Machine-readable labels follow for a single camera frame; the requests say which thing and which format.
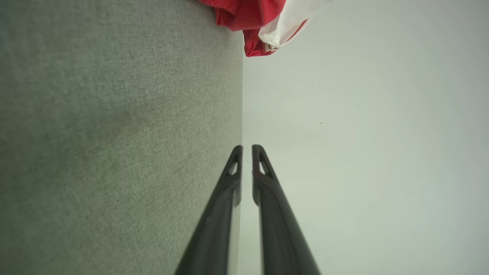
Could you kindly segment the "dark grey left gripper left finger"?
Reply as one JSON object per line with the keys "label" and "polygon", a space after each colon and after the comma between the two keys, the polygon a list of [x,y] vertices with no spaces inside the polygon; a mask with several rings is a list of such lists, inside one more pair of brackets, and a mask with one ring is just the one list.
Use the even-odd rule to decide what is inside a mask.
{"label": "dark grey left gripper left finger", "polygon": [[237,273],[242,160],[243,147],[234,147],[179,262],[177,275]]}

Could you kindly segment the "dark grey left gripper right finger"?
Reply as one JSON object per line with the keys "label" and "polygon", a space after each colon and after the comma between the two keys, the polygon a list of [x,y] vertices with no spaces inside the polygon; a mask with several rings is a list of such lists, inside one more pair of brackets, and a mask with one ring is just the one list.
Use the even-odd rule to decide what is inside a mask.
{"label": "dark grey left gripper right finger", "polygon": [[252,195],[259,208],[264,275],[319,275],[320,270],[263,146],[252,146]]}

